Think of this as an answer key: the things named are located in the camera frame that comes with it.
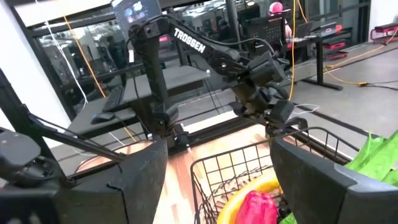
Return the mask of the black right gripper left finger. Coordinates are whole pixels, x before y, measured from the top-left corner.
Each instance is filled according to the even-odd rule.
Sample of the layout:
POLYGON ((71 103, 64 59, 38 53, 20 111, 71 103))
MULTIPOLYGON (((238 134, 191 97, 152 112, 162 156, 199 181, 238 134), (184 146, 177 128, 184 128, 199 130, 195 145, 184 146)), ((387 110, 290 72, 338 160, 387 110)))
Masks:
POLYGON ((167 157, 167 143, 156 140, 71 190, 60 191, 60 224, 152 224, 167 157))

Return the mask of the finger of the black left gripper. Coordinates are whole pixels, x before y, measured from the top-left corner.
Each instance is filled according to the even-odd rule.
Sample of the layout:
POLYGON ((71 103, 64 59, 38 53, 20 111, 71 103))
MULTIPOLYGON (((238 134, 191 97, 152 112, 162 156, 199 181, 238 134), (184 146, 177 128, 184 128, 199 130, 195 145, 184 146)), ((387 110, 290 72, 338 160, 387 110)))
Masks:
POLYGON ((287 126, 297 125, 299 130, 308 128, 308 121, 302 117, 293 117, 287 121, 287 126))
POLYGON ((281 135, 282 123, 280 121, 270 120, 265 125, 266 139, 271 139, 273 137, 281 135))

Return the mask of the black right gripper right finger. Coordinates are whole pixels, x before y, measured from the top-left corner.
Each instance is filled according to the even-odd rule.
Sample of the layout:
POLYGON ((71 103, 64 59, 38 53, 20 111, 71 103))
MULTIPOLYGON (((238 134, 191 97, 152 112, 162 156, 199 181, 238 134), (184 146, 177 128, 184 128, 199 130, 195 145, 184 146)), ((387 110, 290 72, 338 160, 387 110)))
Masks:
POLYGON ((398 224, 398 188, 283 140, 271 160, 298 224, 398 224))

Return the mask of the black grape bunch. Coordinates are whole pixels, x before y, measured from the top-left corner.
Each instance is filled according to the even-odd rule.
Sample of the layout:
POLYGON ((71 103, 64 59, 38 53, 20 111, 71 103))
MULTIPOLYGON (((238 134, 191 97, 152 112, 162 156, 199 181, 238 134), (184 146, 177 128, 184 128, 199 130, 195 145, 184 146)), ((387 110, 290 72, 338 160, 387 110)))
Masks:
POLYGON ((279 220, 287 217, 291 213, 291 209, 286 200, 281 200, 278 203, 277 210, 278 210, 278 219, 279 220))

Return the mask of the red bell pepper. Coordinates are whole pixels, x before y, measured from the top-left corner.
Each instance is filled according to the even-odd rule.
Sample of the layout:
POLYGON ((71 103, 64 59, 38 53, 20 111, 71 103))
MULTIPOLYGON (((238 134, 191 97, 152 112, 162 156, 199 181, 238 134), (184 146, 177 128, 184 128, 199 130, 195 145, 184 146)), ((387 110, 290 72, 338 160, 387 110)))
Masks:
POLYGON ((269 193, 250 191, 241 204, 234 224, 277 224, 277 206, 269 193))

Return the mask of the green husked corn cob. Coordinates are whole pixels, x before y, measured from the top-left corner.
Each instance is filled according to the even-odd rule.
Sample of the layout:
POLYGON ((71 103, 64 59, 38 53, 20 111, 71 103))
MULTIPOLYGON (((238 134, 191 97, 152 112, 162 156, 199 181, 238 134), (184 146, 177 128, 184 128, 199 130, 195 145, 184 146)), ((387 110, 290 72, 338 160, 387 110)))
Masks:
MULTIPOLYGON (((343 167, 398 188, 398 131, 388 139, 368 138, 356 157, 343 167)), ((293 213, 282 224, 298 224, 293 213)))

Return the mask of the yellow banana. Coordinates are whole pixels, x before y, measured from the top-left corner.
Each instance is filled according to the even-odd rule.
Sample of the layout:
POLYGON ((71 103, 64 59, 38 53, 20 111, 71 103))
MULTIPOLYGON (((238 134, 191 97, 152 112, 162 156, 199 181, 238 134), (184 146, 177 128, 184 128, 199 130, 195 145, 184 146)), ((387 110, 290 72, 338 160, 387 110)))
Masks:
POLYGON ((243 188, 238 190, 226 203, 223 209, 218 215, 217 224, 234 224, 238 210, 246 197, 246 195, 252 191, 258 191, 260 193, 271 192, 279 188, 279 182, 277 180, 275 172, 268 172, 261 176, 252 179, 243 188))

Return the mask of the black standing desk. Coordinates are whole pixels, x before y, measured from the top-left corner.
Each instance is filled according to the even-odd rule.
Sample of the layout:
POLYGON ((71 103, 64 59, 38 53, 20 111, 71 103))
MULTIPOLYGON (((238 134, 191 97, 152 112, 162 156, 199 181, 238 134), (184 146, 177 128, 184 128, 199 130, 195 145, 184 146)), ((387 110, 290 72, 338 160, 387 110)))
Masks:
POLYGON ((293 84, 296 84, 298 82, 305 82, 325 88, 330 88, 333 90, 338 90, 341 91, 343 89, 342 86, 340 85, 335 85, 331 83, 326 83, 324 82, 324 73, 326 72, 327 68, 324 66, 324 59, 339 59, 339 58, 344 58, 347 57, 348 53, 341 51, 341 49, 346 45, 346 41, 341 39, 341 40, 336 40, 335 43, 329 44, 324 43, 324 40, 333 38, 333 37, 338 37, 343 34, 348 34, 349 32, 352 32, 352 28, 342 28, 340 25, 337 25, 337 32, 335 34, 326 36, 326 37, 315 37, 315 38, 309 38, 309 39, 303 39, 301 41, 294 41, 294 42, 288 42, 284 45, 284 48, 280 51, 281 53, 286 53, 286 52, 291 52, 292 49, 302 49, 304 47, 309 47, 314 44, 315 45, 315 68, 314 71, 315 73, 313 74, 312 72, 308 72, 306 74, 300 73, 299 69, 303 68, 304 65, 308 65, 309 62, 304 63, 303 65, 300 65, 299 67, 295 68, 295 76, 294 76, 294 81, 293 84))

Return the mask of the person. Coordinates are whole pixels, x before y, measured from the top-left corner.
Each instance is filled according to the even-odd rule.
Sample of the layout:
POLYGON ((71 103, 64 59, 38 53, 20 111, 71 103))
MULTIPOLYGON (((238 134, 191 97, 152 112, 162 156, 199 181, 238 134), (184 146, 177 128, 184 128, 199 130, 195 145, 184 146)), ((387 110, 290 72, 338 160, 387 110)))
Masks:
POLYGON ((116 68, 118 70, 125 68, 126 67, 126 59, 125 59, 123 48, 119 45, 118 42, 116 42, 114 40, 113 36, 108 36, 106 38, 106 41, 108 42, 109 54, 111 55, 111 58, 116 65, 116 68))
POLYGON ((232 38, 231 28, 229 24, 224 20, 218 21, 218 40, 225 41, 232 38))

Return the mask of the grey desk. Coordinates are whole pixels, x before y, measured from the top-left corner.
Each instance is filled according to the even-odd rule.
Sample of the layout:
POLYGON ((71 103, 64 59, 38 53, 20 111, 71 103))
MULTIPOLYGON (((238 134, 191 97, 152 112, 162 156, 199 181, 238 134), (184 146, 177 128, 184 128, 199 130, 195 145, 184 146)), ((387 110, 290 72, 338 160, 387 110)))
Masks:
MULTIPOLYGON (((199 88, 202 86, 202 80, 210 76, 208 73, 188 65, 166 68, 163 70, 163 74, 169 96, 199 88)), ((78 113, 77 117, 69 125, 68 130, 81 134, 86 138, 92 138, 119 129, 124 125, 137 123, 139 120, 136 117, 136 113, 139 111, 139 100, 146 106, 152 101, 152 92, 145 75, 127 80, 124 102, 129 107, 115 112, 116 118, 99 124, 91 124, 93 116, 102 112, 102 108, 106 103, 106 99, 101 98, 89 102, 78 113)))

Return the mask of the black keyboard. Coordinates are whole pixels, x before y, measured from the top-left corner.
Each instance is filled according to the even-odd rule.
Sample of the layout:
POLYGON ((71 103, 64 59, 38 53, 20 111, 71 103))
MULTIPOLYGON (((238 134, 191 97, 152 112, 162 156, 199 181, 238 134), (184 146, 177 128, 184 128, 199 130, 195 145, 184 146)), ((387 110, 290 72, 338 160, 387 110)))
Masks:
POLYGON ((106 103, 102 108, 102 112, 116 112, 124 108, 123 97, 124 87, 113 88, 107 97, 106 103))

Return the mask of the pink helmet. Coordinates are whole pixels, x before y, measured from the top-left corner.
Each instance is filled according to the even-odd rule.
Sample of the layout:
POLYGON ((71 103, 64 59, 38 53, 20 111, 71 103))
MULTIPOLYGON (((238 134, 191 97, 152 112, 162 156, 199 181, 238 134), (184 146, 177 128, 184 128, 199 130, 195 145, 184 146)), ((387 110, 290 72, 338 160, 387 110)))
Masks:
POLYGON ((270 14, 278 14, 284 11, 284 6, 281 2, 273 2, 269 6, 269 13, 270 14))

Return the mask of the red black bench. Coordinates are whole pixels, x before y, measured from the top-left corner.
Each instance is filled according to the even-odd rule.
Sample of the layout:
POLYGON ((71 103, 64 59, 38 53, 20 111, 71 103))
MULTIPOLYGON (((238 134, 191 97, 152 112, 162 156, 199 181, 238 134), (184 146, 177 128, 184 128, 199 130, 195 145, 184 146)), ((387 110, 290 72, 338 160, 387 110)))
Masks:
POLYGON ((384 42, 398 40, 398 23, 390 23, 376 26, 371 30, 370 38, 373 42, 384 42))

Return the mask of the lit display screen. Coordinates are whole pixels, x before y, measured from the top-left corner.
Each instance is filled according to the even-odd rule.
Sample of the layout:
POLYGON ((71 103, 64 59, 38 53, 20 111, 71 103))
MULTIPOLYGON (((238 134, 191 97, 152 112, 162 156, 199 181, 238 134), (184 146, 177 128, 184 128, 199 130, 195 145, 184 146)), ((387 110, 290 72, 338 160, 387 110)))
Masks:
POLYGON ((158 0, 112 0, 111 6, 123 31, 162 13, 158 0))

